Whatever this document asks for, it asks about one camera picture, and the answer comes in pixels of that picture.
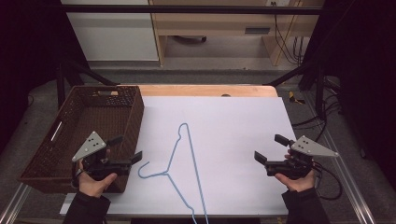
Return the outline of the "person's right hand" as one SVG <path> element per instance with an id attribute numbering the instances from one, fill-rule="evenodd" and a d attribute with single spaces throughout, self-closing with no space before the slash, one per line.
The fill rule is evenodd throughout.
<path id="1" fill-rule="evenodd" d="M 315 186 L 315 173 L 311 170 L 305 177 L 301 177 L 296 180 L 289 179 L 285 175 L 275 174 L 275 178 L 285 185 L 289 191 L 302 192 L 308 189 L 312 189 Z"/>

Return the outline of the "white cabinet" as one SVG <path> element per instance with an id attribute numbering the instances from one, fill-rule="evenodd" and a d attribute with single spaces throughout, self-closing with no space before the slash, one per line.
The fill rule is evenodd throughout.
<path id="1" fill-rule="evenodd" d="M 158 61 L 149 13 L 68 13 L 89 62 Z"/>

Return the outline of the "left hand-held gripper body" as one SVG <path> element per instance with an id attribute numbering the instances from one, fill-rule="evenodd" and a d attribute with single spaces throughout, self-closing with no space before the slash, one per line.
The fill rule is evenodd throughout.
<path id="1" fill-rule="evenodd" d="M 82 161 L 85 172 L 96 181 L 112 173 L 128 175 L 132 166 L 131 161 L 111 161 L 107 157 L 110 146 L 106 141 L 97 132 L 92 132 L 72 157 L 72 162 Z"/>

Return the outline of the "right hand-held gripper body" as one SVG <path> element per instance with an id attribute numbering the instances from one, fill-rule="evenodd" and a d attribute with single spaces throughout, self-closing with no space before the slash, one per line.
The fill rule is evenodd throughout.
<path id="1" fill-rule="evenodd" d="M 264 165 L 267 175 L 274 176 L 282 174 L 289 179 L 296 180 L 305 177 L 314 167 L 313 157 L 332 157 L 339 156 L 335 152 L 306 136 L 294 141 L 290 148 L 290 158 L 284 161 L 267 161 Z"/>

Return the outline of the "aluminium rail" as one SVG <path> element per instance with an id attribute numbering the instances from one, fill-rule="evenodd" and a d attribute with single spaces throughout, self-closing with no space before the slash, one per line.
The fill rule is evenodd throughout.
<path id="1" fill-rule="evenodd" d="M 316 99 L 312 93 L 304 91 L 303 97 L 306 100 L 306 103 L 313 113 L 314 116 L 321 115 L 323 118 L 327 118 L 332 112 L 340 107 L 337 102 L 333 101 L 331 97 L 329 99 L 329 103 L 326 103 L 324 100 L 320 100 L 321 112 L 316 109 Z M 316 137 L 316 140 L 319 143 L 323 143 L 326 147 L 329 147 L 334 152 L 339 152 L 337 145 L 335 144 L 334 139 L 331 136 L 331 133 L 328 130 L 327 122 L 321 124 L 318 121 L 319 126 L 319 135 Z M 343 191 L 345 195 L 348 197 L 348 200 L 352 206 L 352 209 L 357 216 L 357 219 L 360 224 L 376 224 L 375 218 L 367 205 L 367 202 L 363 198 L 361 191 L 355 181 L 354 175 L 351 173 L 350 169 L 347 167 L 345 160 L 342 158 L 342 155 L 339 155 L 337 158 L 332 159 L 332 165 L 334 167 L 335 172 L 341 182 Z"/>
<path id="2" fill-rule="evenodd" d="M 21 208 L 23 207 L 31 187 L 20 183 L 10 202 L 0 214 L 0 224 L 14 224 Z"/>

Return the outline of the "person's left hand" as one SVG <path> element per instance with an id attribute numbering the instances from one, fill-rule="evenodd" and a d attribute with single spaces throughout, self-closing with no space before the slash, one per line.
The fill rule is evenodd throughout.
<path id="1" fill-rule="evenodd" d="M 102 193 L 117 179 L 118 175 L 112 173 L 103 180 L 96 181 L 92 179 L 84 170 L 82 161 L 78 167 L 82 173 L 78 176 L 78 190 L 88 196 L 100 198 Z"/>

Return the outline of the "blue wire clothes hanger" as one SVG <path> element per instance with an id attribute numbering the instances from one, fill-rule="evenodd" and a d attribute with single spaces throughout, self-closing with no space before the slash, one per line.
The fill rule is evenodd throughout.
<path id="1" fill-rule="evenodd" d="M 147 161 L 138 168 L 138 176 L 141 179 L 165 178 L 184 207 L 190 211 L 192 223 L 198 224 L 198 212 L 201 212 L 205 224 L 209 224 L 205 195 L 188 123 L 184 122 L 178 126 L 177 138 L 167 165 L 161 171 L 146 174 L 145 168 L 149 164 L 150 161 Z"/>

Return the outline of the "black horizontal frame bar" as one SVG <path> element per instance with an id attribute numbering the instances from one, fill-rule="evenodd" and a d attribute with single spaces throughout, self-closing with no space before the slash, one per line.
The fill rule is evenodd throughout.
<path id="1" fill-rule="evenodd" d="M 232 6 L 144 6 L 144 5 L 61 5 L 75 13 L 192 13 L 192 14 L 262 14 L 320 15 L 321 7 L 232 7 Z"/>

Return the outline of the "brown woven basket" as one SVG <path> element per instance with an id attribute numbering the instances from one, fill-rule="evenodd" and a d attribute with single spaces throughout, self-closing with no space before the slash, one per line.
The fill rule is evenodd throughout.
<path id="1" fill-rule="evenodd" d="M 72 193 L 78 169 L 72 157 L 93 132 L 106 141 L 120 136 L 122 141 L 109 148 L 109 160 L 130 161 L 144 108 L 137 86 L 74 87 L 19 180 L 43 193 Z"/>

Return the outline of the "white table sheet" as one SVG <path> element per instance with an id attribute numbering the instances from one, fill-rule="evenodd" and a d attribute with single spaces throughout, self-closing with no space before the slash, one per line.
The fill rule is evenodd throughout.
<path id="1" fill-rule="evenodd" d="M 121 217 L 191 217 L 165 178 L 141 179 L 161 171 L 170 157 L 177 128 L 188 123 L 205 195 L 208 217 L 284 215 L 285 187 L 254 159 L 258 151 L 271 161 L 287 150 L 276 134 L 294 132 L 279 97 L 145 97 L 137 150 L 143 158 L 132 167 L 126 190 L 111 194 L 110 214 Z"/>

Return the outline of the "light wooden desk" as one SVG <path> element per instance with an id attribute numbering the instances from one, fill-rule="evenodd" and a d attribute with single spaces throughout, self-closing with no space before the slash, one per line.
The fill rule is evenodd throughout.
<path id="1" fill-rule="evenodd" d="M 322 7 L 325 0 L 148 0 L 152 6 L 232 7 Z M 272 65 L 277 66 L 293 36 L 309 38 L 317 15 L 186 14 L 154 13 L 159 36 L 256 35 L 266 47 Z"/>

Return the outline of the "black curtain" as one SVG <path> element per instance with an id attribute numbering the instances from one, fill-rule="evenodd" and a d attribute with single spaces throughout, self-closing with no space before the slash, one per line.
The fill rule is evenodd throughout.
<path id="1" fill-rule="evenodd" d="M 0 153 L 28 106 L 28 93 L 59 64 L 87 66 L 61 0 L 0 0 Z"/>
<path id="2" fill-rule="evenodd" d="M 324 0 L 323 7 L 339 11 L 319 17 L 305 58 L 344 16 L 324 72 L 339 78 L 352 130 L 396 187 L 396 0 Z"/>

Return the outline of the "black frame leg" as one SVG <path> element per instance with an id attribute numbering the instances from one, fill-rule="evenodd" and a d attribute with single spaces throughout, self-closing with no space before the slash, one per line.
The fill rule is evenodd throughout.
<path id="1" fill-rule="evenodd" d="M 325 119 L 325 111 L 323 107 L 323 91 L 324 91 L 324 70 L 318 63 L 303 63 L 297 68 L 289 71 L 287 74 L 279 77 L 268 83 L 264 83 L 264 86 L 276 87 L 285 81 L 302 75 L 302 78 L 298 84 L 301 91 L 309 91 L 313 85 L 316 85 L 315 94 L 315 111 L 321 119 Z"/>
<path id="2" fill-rule="evenodd" d="M 106 86 L 117 86 L 116 82 L 102 77 L 101 75 L 93 72 L 89 67 L 83 66 L 80 63 L 75 61 L 60 62 L 56 69 L 58 108 L 61 108 L 66 99 L 64 82 L 67 81 L 71 87 L 84 85 L 85 82 L 82 80 L 80 75 L 87 75 Z"/>

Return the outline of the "yellow and black tool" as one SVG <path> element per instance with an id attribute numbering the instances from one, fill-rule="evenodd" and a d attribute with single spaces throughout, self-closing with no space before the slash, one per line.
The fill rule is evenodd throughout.
<path id="1" fill-rule="evenodd" d="M 305 105 L 305 101 L 304 100 L 299 100 L 295 97 L 293 91 L 289 91 L 289 100 L 291 103 L 296 103 L 299 105 Z"/>

